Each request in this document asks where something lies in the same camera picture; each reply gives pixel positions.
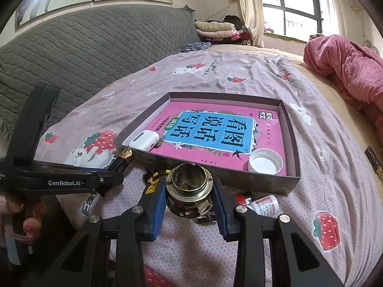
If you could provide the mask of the person's left hand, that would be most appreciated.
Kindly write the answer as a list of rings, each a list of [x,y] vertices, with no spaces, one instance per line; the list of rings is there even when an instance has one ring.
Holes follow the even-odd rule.
[[[25,210],[24,203],[17,199],[15,196],[7,194],[5,196],[6,209],[15,217],[16,215],[22,213]],[[22,229],[25,233],[26,239],[30,242],[34,242],[40,236],[40,231],[42,228],[42,215],[45,212],[45,206],[42,200],[34,202],[32,207],[32,216],[24,219],[22,223]]]

